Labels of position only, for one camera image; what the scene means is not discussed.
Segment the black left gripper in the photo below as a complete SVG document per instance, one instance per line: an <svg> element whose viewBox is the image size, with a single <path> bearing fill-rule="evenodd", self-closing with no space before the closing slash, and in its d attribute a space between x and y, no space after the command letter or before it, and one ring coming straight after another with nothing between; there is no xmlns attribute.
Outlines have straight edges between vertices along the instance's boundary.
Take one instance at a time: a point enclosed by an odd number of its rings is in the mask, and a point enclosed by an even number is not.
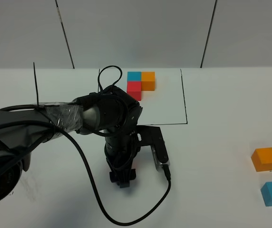
<svg viewBox="0 0 272 228"><path fill-rule="evenodd" d="M120 188L130 187L130 181L136 179L136 170L132 168L132 163L140 152L139 142L136 126L106 138L104 150L110 167L110 181L117 183L118 176Z"/></svg>

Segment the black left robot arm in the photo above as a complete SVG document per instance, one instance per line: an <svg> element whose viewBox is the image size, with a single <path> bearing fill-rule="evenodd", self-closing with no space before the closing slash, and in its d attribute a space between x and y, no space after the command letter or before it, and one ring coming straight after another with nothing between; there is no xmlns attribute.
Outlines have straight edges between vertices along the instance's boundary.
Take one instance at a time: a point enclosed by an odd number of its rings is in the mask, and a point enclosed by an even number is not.
<svg viewBox="0 0 272 228"><path fill-rule="evenodd" d="M0 109L0 201L29 169L31 152L38 145L70 132L104 137L105 153L124 169L135 156L135 128L141 112L139 102L115 84L72 102Z"/></svg>

